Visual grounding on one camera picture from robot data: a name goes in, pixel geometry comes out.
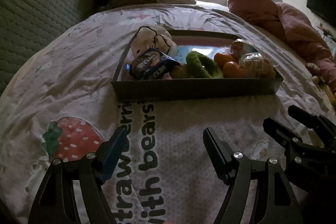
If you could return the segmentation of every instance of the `green scrunchie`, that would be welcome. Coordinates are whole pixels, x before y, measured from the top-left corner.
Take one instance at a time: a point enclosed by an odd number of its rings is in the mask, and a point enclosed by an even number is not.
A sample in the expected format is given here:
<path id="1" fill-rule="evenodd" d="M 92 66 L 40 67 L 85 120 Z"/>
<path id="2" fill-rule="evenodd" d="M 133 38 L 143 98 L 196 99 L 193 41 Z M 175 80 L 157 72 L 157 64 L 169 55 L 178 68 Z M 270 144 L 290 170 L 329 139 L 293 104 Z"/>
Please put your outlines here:
<path id="1" fill-rule="evenodd" d="M 185 59 L 188 73 L 195 78 L 224 78 L 216 62 L 199 52 L 192 51 Z"/>

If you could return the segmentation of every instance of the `strawberry print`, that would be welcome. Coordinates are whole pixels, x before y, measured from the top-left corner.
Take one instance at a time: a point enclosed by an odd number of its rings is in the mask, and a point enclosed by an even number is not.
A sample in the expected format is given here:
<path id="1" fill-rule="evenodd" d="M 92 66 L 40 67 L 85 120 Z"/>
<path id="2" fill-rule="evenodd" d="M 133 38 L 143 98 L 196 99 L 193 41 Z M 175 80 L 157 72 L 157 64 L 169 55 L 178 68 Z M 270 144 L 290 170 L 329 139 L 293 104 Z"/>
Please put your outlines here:
<path id="1" fill-rule="evenodd" d="M 75 117 L 51 121 L 42 138 L 45 141 L 42 150 L 48 153 L 50 161 L 54 158 L 63 161 L 79 160 L 87 153 L 97 151 L 103 142 L 89 123 Z"/>
<path id="2" fill-rule="evenodd" d="M 131 16 L 131 17 L 128 17 L 127 19 L 137 19 L 137 18 L 141 18 L 141 19 L 144 19 L 146 17 L 150 17 L 150 15 L 137 15 L 137 16 Z"/>

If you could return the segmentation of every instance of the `blue snack package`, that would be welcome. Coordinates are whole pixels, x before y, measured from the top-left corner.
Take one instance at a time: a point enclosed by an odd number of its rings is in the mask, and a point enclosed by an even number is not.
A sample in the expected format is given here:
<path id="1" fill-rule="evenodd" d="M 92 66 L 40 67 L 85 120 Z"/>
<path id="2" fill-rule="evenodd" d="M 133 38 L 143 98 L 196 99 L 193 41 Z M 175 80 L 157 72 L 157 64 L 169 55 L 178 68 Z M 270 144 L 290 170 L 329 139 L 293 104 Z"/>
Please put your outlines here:
<path id="1" fill-rule="evenodd" d="M 130 65 L 126 65 L 129 74 L 137 80 L 159 79 L 180 63 L 156 48 L 149 48 Z"/>

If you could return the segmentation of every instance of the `plastic bag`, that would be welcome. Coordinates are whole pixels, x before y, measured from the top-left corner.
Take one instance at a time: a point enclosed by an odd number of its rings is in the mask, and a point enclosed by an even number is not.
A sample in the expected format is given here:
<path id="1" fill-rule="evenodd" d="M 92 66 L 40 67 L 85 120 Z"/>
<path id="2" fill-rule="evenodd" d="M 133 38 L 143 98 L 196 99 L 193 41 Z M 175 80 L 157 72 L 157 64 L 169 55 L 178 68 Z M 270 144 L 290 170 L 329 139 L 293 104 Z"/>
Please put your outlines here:
<path id="1" fill-rule="evenodd" d="M 231 53 L 234 59 L 239 60 L 243 54 L 246 54 L 246 50 L 244 49 L 245 40 L 237 39 L 232 42 L 231 45 Z"/>
<path id="2" fill-rule="evenodd" d="M 246 78 L 275 78 L 276 72 L 271 61 L 258 52 L 244 54 L 239 60 L 239 65 L 245 68 Z"/>

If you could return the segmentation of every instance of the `pink blanket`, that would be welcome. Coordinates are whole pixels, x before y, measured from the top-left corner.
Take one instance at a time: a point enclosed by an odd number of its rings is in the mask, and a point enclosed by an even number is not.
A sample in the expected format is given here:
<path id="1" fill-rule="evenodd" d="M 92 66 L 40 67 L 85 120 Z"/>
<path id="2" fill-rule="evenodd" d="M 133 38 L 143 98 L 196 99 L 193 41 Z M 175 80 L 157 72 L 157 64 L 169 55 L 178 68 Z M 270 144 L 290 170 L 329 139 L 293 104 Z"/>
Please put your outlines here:
<path id="1" fill-rule="evenodd" d="M 336 65 L 331 52 L 303 12 L 271 0 L 229 0 L 228 7 L 231 13 L 281 39 L 307 63 L 317 64 L 324 80 L 336 92 Z"/>

